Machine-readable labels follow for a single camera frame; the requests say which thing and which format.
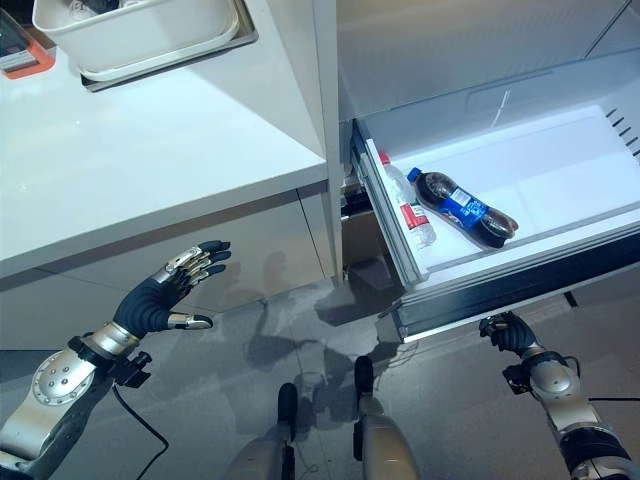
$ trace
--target tiled floor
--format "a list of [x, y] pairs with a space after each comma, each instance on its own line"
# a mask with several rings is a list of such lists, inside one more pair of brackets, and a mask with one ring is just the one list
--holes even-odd
[[[640, 396], [639, 281], [630, 272], [577, 290], [575, 309], [555, 297], [521, 311], [545, 345], [581, 359], [590, 395]], [[287, 381], [303, 397], [297, 478], [361, 478], [351, 456], [352, 368], [366, 353], [376, 360], [376, 395], [424, 479], [567, 478], [544, 413], [502, 378], [515, 357], [480, 339], [475, 325], [410, 345], [377, 343], [374, 314], [396, 294], [384, 267], [372, 263], [347, 285], [323, 281], [247, 305], [218, 317], [210, 331], [148, 336], [153, 375], [123, 395], [172, 445], [145, 478], [221, 478], [245, 443], [272, 428], [278, 387]], [[46, 355], [0, 352], [3, 420]], [[640, 458], [640, 407], [601, 407]], [[133, 479], [159, 448], [108, 395], [53, 478]]]

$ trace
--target water bottle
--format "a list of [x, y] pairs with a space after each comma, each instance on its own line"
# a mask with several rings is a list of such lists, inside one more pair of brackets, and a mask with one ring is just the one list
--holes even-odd
[[391, 196], [396, 205], [400, 207], [413, 243], [418, 249], [428, 247], [435, 242], [436, 232], [429, 222], [425, 210], [417, 203], [415, 190], [402, 172], [391, 165], [387, 154], [384, 152], [379, 153], [382, 165], [384, 165], [384, 171], [389, 180], [391, 180]]
[[419, 168], [414, 168], [407, 179], [425, 206], [440, 212], [484, 245], [502, 248], [518, 229], [513, 218], [482, 203], [444, 173], [422, 173]]

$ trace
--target blue label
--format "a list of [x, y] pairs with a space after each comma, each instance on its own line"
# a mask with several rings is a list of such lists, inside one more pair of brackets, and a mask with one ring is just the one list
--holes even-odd
[[489, 207], [470, 193], [456, 188], [440, 205], [440, 213], [453, 223], [470, 230], [487, 213]]

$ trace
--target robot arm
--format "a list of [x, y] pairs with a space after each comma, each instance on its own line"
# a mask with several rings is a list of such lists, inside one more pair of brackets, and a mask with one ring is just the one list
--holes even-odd
[[0, 478], [46, 480], [80, 438], [89, 414], [113, 383], [139, 387], [151, 357], [129, 354], [148, 332], [200, 329], [211, 319], [171, 311], [191, 289], [224, 270], [228, 242], [206, 242], [169, 260], [120, 303], [113, 321], [72, 338], [33, 376], [27, 397], [0, 430]]
[[480, 335], [522, 360], [503, 374], [514, 393], [531, 392], [545, 409], [572, 480], [640, 480], [640, 468], [584, 397], [576, 373], [520, 317], [507, 312], [486, 318]]

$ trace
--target blue bottle cap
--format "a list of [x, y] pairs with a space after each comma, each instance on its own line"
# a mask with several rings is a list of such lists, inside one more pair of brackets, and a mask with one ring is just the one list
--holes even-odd
[[418, 175], [420, 175], [421, 173], [422, 173], [422, 170], [420, 170], [419, 168], [412, 168], [411, 171], [409, 172], [409, 175], [407, 175], [407, 180], [413, 183], [416, 181], [416, 178], [418, 178]]

